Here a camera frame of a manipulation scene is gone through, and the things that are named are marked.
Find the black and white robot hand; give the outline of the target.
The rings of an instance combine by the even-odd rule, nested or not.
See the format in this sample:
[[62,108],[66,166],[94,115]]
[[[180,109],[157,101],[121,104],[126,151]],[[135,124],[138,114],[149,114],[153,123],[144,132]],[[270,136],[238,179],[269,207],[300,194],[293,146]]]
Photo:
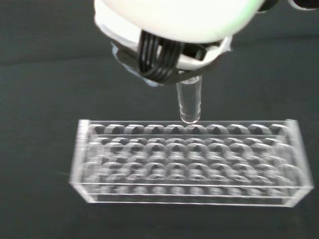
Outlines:
[[115,59],[150,85],[202,75],[274,0],[96,0],[94,21]]

